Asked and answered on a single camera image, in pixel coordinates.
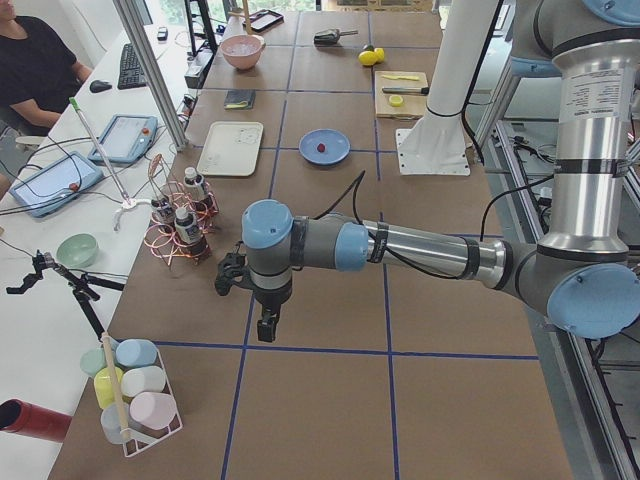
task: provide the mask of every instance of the white desk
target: white desk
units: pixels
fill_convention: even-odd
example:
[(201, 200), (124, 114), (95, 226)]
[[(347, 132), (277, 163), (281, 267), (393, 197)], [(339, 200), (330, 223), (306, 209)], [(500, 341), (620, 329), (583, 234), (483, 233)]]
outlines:
[[(156, 27), (147, 27), (156, 58), (160, 64), (167, 87), (176, 108), (188, 93), (184, 82), (187, 55), (183, 47), (175, 45), (177, 32), (170, 32), (169, 41), (158, 45)], [(149, 88), (118, 90), (118, 66), (122, 45), (128, 41), (122, 32), (114, 45), (95, 68), (91, 78), (76, 95), (80, 108), (85, 112), (95, 133), (99, 134), (114, 114), (155, 115), (164, 124)], [(92, 94), (92, 80), (106, 80), (111, 90)], [(51, 137), (61, 141), (86, 137), (76, 113), (68, 107), (51, 131)], [(68, 151), (88, 154), (90, 142), (65, 144)], [(148, 155), (152, 158), (162, 153), (169, 163), (175, 149), (168, 132), (160, 136)], [(52, 147), (33, 157), (31, 163), (47, 165), (61, 158), (63, 152)], [(133, 195), (147, 181), (148, 161), (142, 159), (120, 174), (125, 188)], [(31, 175), (27, 171), (23, 178)], [(114, 182), (107, 179), (91, 189), (120, 200)], [(149, 196), (150, 188), (139, 194)], [(16, 207), (10, 195), (0, 202), (0, 210)], [(94, 235), (100, 245), (96, 262), (91, 271), (128, 274), (148, 225), (150, 207), (140, 205), (127, 212), (121, 219), (119, 232), (112, 228), (113, 215), (118, 208), (99, 195), (81, 195), (43, 219), (34, 219), (27, 213), (0, 216), (0, 226), (6, 231), (2, 239), (35, 254), (36, 250), (55, 255), (58, 245), (67, 237), (81, 232)], [(22, 278), (33, 272), (31, 260), (24, 254), (0, 243), (0, 402), (11, 398), (38, 404), (52, 410), (72, 415), (87, 381), (79, 368), (82, 354), (98, 345), (98, 340), (82, 310), (73, 297), (66, 280), (52, 270), (46, 270), (44, 280), (38, 282), (24, 295), (7, 295), (7, 286), (19, 286)], [(98, 302), (91, 302), (104, 327), (109, 325), (120, 292), (95, 287), (101, 295)], [(46, 478), (60, 450), (60, 445), (9, 433), (0, 433), (0, 472), (2, 478), (39, 480)]]

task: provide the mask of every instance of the wooden handle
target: wooden handle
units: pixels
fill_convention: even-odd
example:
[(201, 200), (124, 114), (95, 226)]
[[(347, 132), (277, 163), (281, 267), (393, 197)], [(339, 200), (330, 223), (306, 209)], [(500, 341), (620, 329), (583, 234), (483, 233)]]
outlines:
[(107, 332), (102, 334), (102, 349), (104, 350), (104, 358), (107, 361), (107, 369), (109, 370), (109, 380), (111, 380), (111, 390), (116, 403), (116, 411), (118, 412), (118, 422), (120, 423), (120, 433), (125, 442), (131, 440), (131, 432), (129, 422), (127, 421), (127, 412), (124, 409), (124, 400), (122, 400), (122, 390), (120, 382), (118, 382), (118, 374), (116, 373), (116, 364), (113, 361), (113, 350), (111, 350), (111, 337)]
[(244, 25), (247, 29), (247, 35), (253, 35), (251, 19), (249, 18), (249, 0), (242, 0), (242, 9), (244, 10)]

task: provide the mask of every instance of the lemon slice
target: lemon slice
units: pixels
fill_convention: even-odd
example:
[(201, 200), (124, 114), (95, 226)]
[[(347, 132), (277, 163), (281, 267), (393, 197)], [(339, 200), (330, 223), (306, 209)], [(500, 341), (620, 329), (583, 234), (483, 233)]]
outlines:
[(389, 97), (389, 105), (392, 107), (401, 107), (404, 104), (404, 98), (402, 95), (391, 95)]

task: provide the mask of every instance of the computer mouse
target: computer mouse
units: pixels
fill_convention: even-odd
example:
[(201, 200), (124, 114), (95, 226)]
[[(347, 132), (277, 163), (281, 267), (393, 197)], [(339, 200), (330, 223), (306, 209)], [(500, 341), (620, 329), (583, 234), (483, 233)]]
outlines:
[(105, 82), (104, 80), (94, 80), (89, 85), (89, 90), (91, 93), (99, 93), (104, 92), (105, 90), (109, 90), (111, 88), (111, 84), (109, 82)]

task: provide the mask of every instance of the blue joint cap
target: blue joint cap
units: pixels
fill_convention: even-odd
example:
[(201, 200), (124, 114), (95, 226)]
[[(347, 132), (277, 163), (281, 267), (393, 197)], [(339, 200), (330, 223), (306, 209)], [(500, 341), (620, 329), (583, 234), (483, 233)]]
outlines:
[(260, 250), (280, 243), (291, 232), (293, 216), (289, 208), (276, 200), (258, 200), (242, 215), (242, 241)]
[(336, 239), (336, 270), (356, 272), (367, 262), (369, 236), (364, 225), (345, 223)]
[(551, 63), (551, 60), (530, 60), (511, 57), (511, 71), (516, 77), (551, 78), (560, 77), (562, 73)]
[(640, 281), (617, 263), (582, 268), (556, 286), (547, 314), (554, 325), (579, 337), (610, 337), (640, 314)]
[(582, 0), (585, 6), (605, 22), (621, 27), (640, 27), (638, 0)]

